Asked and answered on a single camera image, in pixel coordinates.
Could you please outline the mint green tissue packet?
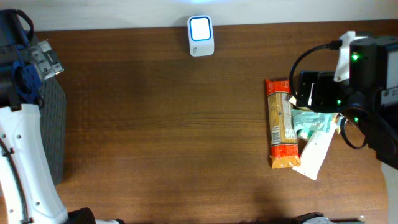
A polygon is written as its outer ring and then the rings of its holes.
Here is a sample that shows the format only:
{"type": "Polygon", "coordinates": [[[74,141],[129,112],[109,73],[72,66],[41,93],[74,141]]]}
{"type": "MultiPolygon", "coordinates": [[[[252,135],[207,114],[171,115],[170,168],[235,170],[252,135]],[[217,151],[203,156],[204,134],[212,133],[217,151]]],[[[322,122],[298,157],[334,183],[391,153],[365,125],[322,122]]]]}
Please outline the mint green tissue packet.
{"type": "Polygon", "coordinates": [[[293,109],[292,116],[293,127],[296,133],[300,130],[328,132],[334,114],[293,109]]]}

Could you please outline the green white tissue pack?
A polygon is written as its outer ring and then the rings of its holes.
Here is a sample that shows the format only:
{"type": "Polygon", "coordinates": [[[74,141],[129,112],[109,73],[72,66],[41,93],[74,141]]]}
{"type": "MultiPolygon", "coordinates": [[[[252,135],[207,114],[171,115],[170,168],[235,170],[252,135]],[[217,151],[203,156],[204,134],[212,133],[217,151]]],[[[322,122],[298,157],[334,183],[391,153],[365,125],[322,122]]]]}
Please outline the green white tissue pack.
{"type": "Polygon", "coordinates": [[[300,129],[297,131],[297,137],[303,139],[304,141],[308,141],[313,133],[314,131],[310,129],[300,129]]]}

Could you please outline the white tube with gold cap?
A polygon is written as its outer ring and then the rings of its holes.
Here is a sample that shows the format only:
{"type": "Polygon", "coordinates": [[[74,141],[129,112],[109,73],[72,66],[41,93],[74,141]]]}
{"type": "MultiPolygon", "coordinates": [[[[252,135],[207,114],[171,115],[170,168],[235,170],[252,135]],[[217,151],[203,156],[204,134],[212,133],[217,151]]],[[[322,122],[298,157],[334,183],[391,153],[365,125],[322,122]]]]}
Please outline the white tube with gold cap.
{"type": "Polygon", "coordinates": [[[329,131],[315,131],[300,155],[301,164],[293,166],[292,169],[312,180],[316,180],[336,127],[335,123],[331,123],[329,131]]]}

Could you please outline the red orange pasta packet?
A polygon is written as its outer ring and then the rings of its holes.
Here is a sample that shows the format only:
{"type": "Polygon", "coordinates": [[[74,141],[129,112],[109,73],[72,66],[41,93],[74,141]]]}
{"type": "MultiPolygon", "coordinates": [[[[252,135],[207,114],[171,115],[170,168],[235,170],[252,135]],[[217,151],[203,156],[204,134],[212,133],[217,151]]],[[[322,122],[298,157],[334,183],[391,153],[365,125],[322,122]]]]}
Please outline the red orange pasta packet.
{"type": "Polygon", "coordinates": [[[291,90],[287,80],[265,80],[271,134],[271,167],[300,166],[297,134],[292,124],[291,90]]]}

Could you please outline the yellow white snack bag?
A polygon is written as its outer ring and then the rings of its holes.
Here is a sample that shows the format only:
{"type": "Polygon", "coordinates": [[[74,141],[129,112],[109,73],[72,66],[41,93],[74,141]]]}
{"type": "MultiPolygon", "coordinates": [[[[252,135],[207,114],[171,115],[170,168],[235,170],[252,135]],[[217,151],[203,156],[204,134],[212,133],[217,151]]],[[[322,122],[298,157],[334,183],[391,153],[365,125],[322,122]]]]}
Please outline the yellow white snack bag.
{"type": "Polygon", "coordinates": [[[310,108],[306,107],[306,106],[302,106],[297,99],[294,97],[294,95],[290,95],[287,98],[287,101],[289,103],[291,103],[292,105],[294,105],[298,110],[302,110],[302,111],[312,111],[310,108]]]}

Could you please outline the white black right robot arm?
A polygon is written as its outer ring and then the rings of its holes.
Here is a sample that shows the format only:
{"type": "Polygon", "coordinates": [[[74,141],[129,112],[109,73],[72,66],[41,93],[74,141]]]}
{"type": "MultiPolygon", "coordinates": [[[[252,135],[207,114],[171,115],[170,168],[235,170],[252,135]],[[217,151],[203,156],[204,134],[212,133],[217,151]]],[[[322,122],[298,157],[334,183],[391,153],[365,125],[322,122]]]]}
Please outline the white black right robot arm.
{"type": "Polygon", "coordinates": [[[363,134],[363,146],[381,162],[388,196],[388,222],[397,223],[397,37],[344,33],[339,39],[313,47],[292,65],[292,95],[302,106],[321,113],[339,113],[363,134]],[[318,50],[337,50],[333,81],[316,82],[325,102],[311,100],[294,87],[299,63],[318,50]]]}

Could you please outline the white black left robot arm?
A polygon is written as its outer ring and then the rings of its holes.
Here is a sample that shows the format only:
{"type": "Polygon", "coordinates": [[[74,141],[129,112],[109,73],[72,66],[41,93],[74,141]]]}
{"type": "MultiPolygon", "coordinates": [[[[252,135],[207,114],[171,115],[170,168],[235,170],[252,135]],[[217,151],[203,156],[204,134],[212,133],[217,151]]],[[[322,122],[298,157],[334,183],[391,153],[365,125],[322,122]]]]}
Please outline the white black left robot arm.
{"type": "Polygon", "coordinates": [[[9,223],[94,223],[85,207],[67,211],[55,188],[40,130],[40,88],[64,71],[20,9],[1,10],[1,188],[9,223]]]}

